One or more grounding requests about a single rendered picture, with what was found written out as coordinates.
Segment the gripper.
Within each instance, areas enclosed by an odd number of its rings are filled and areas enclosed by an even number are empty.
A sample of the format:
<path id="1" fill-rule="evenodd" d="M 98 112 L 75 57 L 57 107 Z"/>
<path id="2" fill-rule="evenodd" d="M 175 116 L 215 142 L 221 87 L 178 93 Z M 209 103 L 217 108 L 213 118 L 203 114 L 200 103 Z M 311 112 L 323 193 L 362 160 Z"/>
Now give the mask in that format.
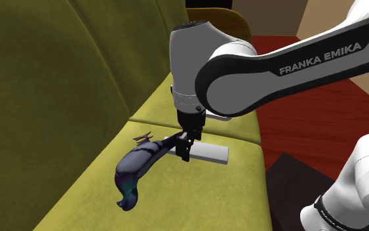
<path id="1" fill-rule="evenodd" d="M 183 161 L 189 162 L 189 153 L 193 145 L 193 139 L 201 140 L 203 127 L 206 121 L 206 110 L 191 114 L 176 110 L 178 123 L 184 130 L 176 137 L 176 155 Z M 190 139 L 187 132 L 192 132 Z"/>

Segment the flat white bar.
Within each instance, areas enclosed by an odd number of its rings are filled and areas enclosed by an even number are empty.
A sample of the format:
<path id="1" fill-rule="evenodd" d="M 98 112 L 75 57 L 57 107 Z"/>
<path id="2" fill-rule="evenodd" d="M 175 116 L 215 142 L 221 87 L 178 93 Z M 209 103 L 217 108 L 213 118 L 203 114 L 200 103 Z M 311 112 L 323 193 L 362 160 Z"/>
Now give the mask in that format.
<path id="1" fill-rule="evenodd" d="M 227 165 L 229 148 L 227 146 L 194 142 L 189 149 L 189 159 L 191 158 Z"/>

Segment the olive green sofa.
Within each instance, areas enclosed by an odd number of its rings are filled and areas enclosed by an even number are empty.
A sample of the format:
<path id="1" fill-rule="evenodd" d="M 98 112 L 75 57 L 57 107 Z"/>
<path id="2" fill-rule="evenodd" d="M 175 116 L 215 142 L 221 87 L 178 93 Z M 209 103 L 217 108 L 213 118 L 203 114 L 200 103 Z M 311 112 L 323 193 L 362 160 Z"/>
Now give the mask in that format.
<path id="1" fill-rule="evenodd" d="M 255 114 L 209 119 L 222 165 L 171 154 L 123 211 L 134 138 L 177 133 L 168 38 L 185 0 L 0 0 L 0 231 L 272 231 Z"/>

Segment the dark blue bird figure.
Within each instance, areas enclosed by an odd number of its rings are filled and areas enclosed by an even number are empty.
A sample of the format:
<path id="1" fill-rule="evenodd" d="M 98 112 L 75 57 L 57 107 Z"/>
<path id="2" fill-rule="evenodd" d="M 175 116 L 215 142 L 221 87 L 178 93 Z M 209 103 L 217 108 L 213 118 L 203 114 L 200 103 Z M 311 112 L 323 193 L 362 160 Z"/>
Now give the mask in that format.
<path id="1" fill-rule="evenodd" d="M 117 205 L 123 211 L 133 209 L 138 201 L 138 180 L 142 178 L 153 164 L 176 146 L 176 141 L 183 133 L 176 133 L 163 140 L 150 141 L 150 132 L 133 138 L 135 148 L 128 152 L 115 168 L 115 185 L 123 198 Z"/>

